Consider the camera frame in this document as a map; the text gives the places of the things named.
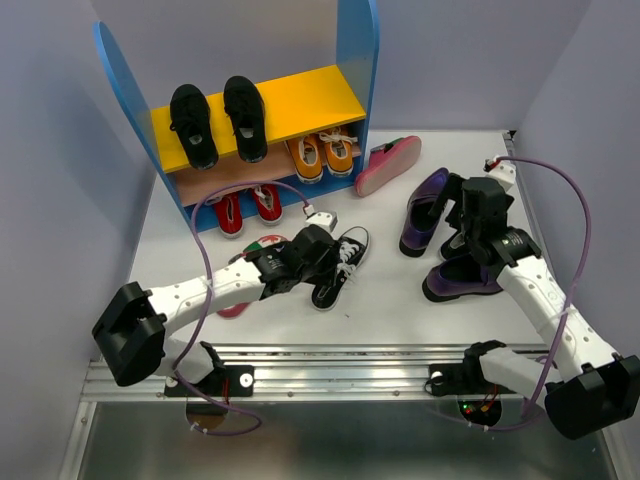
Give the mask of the black white high-top sneaker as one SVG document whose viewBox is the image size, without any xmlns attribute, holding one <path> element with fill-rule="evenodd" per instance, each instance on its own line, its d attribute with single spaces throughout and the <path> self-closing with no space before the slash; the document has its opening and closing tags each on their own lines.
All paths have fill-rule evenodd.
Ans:
<svg viewBox="0 0 640 480">
<path fill-rule="evenodd" d="M 327 285 L 316 286 L 311 294 L 312 305 L 319 311 L 331 310 L 344 287 L 364 261 L 370 245 L 370 233 L 362 226 L 345 231 L 339 238 L 339 261 L 334 279 Z"/>
</svg>

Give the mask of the pink patterned sandal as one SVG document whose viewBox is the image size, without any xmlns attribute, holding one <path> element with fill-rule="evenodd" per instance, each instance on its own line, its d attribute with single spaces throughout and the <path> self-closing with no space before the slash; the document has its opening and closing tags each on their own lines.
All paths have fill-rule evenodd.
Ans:
<svg viewBox="0 0 640 480">
<path fill-rule="evenodd" d="M 232 264 L 239 258 L 243 258 L 253 251 L 273 246 L 284 241 L 286 241 L 286 238 L 282 235 L 271 234 L 262 236 L 247 245 L 241 252 L 231 257 L 228 263 Z M 239 317 L 249 306 L 249 303 L 239 303 L 234 306 L 219 310 L 217 312 L 217 315 L 224 319 L 234 319 Z"/>
<path fill-rule="evenodd" d="M 411 135 L 374 147 L 369 163 L 357 176 L 354 188 L 359 197 L 366 197 L 413 167 L 420 157 L 422 141 Z"/>
</svg>

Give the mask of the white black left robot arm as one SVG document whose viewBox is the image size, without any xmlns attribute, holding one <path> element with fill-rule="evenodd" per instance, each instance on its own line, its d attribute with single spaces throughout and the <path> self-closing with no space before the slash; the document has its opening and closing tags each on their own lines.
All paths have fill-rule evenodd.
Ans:
<svg viewBox="0 0 640 480">
<path fill-rule="evenodd" d="M 286 294 L 301 283 L 330 281 L 338 250 L 329 228 L 307 225 L 292 240 L 251 251 L 210 275 L 151 289 L 128 283 L 116 291 L 92 336 L 120 387 L 159 375 L 213 393 L 223 371 L 212 347 L 175 333 L 220 310 Z"/>
</svg>

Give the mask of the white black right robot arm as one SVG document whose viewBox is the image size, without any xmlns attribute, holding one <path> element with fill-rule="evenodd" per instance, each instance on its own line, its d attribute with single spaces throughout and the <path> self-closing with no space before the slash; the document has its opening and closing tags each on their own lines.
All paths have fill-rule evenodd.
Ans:
<svg viewBox="0 0 640 480">
<path fill-rule="evenodd" d="M 500 341 L 476 342 L 461 362 L 431 377 L 432 394 L 483 394 L 497 385 L 538 405 L 571 440 L 632 417 L 638 357 L 620 355 L 595 332 L 553 278 L 539 246 L 509 225 L 512 197 L 494 178 L 452 174 L 432 210 L 443 210 L 447 201 L 454 206 L 446 221 L 460 232 L 466 256 L 515 301 L 549 351 L 538 363 Z"/>
</svg>

